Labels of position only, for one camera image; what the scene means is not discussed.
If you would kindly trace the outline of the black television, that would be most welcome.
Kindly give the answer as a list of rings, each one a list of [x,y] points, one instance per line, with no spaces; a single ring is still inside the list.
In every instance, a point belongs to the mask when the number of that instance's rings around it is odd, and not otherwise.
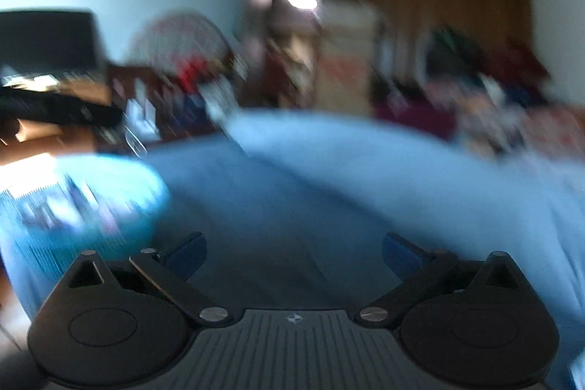
[[[103,63],[95,15],[75,10],[5,10],[1,65],[19,73],[91,73]]]

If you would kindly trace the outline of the light blue duvet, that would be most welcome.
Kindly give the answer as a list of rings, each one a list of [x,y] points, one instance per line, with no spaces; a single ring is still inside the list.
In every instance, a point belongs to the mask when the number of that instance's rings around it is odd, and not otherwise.
[[[584,366],[584,169],[478,158],[399,126],[244,111],[226,134],[246,154],[338,192],[421,245],[509,253],[561,335],[557,367]]]

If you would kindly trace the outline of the blue plastic basket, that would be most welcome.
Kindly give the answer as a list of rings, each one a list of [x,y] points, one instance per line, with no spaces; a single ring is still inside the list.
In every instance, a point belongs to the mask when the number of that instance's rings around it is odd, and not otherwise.
[[[84,250],[122,260],[151,246],[170,204],[143,161],[39,154],[1,168],[1,258],[29,318]]]

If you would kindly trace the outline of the wooden dresser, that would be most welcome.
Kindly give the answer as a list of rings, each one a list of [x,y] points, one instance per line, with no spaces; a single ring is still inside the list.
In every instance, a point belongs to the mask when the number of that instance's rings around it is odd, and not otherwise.
[[[111,103],[110,88],[104,83],[89,80],[61,83],[60,93],[98,104]],[[38,154],[64,155],[95,151],[96,137],[91,129],[21,121],[14,140],[1,140],[1,164]]]

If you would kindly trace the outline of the cardboard box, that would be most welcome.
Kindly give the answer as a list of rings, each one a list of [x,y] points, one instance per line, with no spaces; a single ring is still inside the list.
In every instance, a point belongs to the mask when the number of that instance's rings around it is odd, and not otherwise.
[[[354,0],[322,0],[313,108],[370,117],[370,86],[382,18],[373,6]]]

